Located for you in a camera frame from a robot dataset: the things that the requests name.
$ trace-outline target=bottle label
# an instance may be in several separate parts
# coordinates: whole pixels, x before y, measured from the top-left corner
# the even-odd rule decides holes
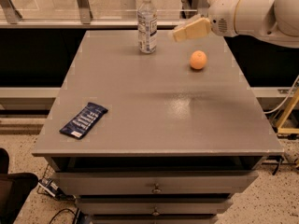
[[[138,12],[138,42],[143,52],[151,53],[157,46],[157,16]]]

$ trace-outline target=dark blue snack wrapper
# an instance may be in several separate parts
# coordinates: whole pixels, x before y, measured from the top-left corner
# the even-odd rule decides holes
[[[81,139],[106,112],[108,110],[100,105],[87,103],[59,132]]]

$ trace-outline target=plastic water bottle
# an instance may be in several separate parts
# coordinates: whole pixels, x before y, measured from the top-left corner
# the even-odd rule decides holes
[[[157,9],[151,0],[142,0],[137,11],[139,49],[152,53],[157,46]]]

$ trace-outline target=drawer knob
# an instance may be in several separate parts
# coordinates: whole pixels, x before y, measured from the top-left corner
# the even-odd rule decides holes
[[[157,211],[157,207],[155,207],[155,209],[153,210],[152,215],[155,217],[160,215],[160,213]]]
[[[151,192],[153,194],[159,194],[159,193],[161,193],[161,190],[159,189],[159,184],[155,184],[155,188]]]

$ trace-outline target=floor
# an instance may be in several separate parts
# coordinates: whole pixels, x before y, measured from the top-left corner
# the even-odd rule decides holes
[[[38,178],[43,176],[46,161],[31,155],[42,123],[43,119],[0,119],[0,147],[10,156],[10,173],[32,172]],[[299,140],[279,140],[285,148],[285,164],[276,175],[272,175],[275,165],[261,165],[257,169],[258,179],[242,194],[233,196],[234,204],[219,215],[217,224],[299,224],[299,170],[287,165],[299,158]],[[76,211],[72,201],[55,201],[38,194],[35,188],[15,223],[47,224],[65,208]],[[63,211],[52,223],[72,223],[73,218],[71,212]]]

